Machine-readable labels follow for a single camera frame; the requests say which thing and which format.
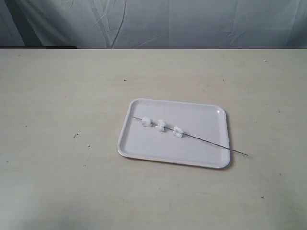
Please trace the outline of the white foam piece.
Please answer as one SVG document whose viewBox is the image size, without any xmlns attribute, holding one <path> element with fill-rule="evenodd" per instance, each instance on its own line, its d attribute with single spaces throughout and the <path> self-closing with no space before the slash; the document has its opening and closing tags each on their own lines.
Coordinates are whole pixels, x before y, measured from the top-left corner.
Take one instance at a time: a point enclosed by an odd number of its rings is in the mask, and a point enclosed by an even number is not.
<svg viewBox="0 0 307 230">
<path fill-rule="evenodd" d="M 166 121 L 159 119 L 155 126 L 155 129 L 159 132 L 165 132 Z"/>
<path fill-rule="evenodd" d="M 141 124 L 144 126 L 144 127 L 151 127 L 153 125 L 153 122 L 150 118 L 148 117 L 143 117 L 141 119 Z"/>
<path fill-rule="evenodd" d="M 181 128 L 179 128 L 178 126 L 174 126 L 172 134 L 174 136 L 178 137 L 178 138 L 182 138 L 184 131 Z"/>
</svg>

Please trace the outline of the thin metal skewer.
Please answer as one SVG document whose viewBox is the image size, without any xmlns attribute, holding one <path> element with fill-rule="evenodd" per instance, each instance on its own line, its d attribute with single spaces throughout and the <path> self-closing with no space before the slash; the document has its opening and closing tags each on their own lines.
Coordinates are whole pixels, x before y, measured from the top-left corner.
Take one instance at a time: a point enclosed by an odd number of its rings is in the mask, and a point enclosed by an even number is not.
<svg viewBox="0 0 307 230">
<path fill-rule="evenodd" d="M 134 119 L 137 119 L 137 120 L 139 120 L 139 121 L 141 121 L 141 119 L 138 118 L 138 117 L 134 117 L 134 116 L 130 116 L 130 117 L 131 117 L 131 118 L 134 118 Z M 164 129 L 168 129 L 168 130 L 174 131 L 173 128 L 170 128 L 170 127 L 168 127 L 168 126 L 165 126 Z M 188 134 L 188 133 L 184 133 L 184 132 L 183 132 L 183 133 L 182 133 L 182 136 L 184 136 L 184 135 L 187 136 L 187 137 L 190 137 L 190 138 L 197 139 L 197 140 L 199 140 L 199 141 L 203 141 L 203 142 L 206 142 L 206 143 L 209 143 L 209 144 L 218 146 L 218 147 L 223 148 L 223 149 L 230 150 L 230 151 L 235 152 L 235 153 L 242 154 L 242 155 L 244 155 L 244 156 L 249 156 L 249 154 L 246 154 L 246 153 L 240 152 L 240 151 L 238 151 L 238 150 L 234 150 L 234 149 L 231 149 L 231 148 L 229 148 L 229 147 L 226 147 L 226 146 L 223 146 L 223 145 L 220 145 L 220 144 L 217 144 L 217 143 L 214 143 L 214 142 L 205 140 L 205 139 L 201 139 L 201 138 L 199 138 L 199 137 L 196 137 L 196 136 L 193 136 L 193 135 L 190 135 L 190 134 Z"/>
</svg>

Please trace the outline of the white rectangular plastic tray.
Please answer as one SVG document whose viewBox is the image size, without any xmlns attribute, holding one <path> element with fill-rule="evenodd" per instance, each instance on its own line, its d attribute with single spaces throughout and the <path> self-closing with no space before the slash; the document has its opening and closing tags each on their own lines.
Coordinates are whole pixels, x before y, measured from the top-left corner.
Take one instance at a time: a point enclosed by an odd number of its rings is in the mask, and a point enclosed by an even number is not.
<svg viewBox="0 0 307 230">
<path fill-rule="evenodd" d="M 148 117 L 151 127 L 130 116 Z M 171 130 L 155 129 L 162 119 L 170 128 L 178 126 L 184 133 L 230 147 L 226 112 L 216 105 L 175 102 L 138 98 L 127 111 L 118 140 L 118 152 L 127 158 L 161 161 L 167 163 L 200 166 L 214 169 L 227 167 L 231 162 L 230 150 L 182 136 Z"/>
</svg>

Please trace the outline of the grey backdrop curtain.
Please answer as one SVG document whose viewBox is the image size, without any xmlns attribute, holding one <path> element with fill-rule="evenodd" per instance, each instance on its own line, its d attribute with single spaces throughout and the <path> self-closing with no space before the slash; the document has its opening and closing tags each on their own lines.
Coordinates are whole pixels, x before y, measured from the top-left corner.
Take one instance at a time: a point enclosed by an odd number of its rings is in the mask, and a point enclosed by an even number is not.
<svg viewBox="0 0 307 230">
<path fill-rule="evenodd" d="M 307 46 L 304 0 L 3 0 L 0 45 L 78 49 Z"/>
</svg>

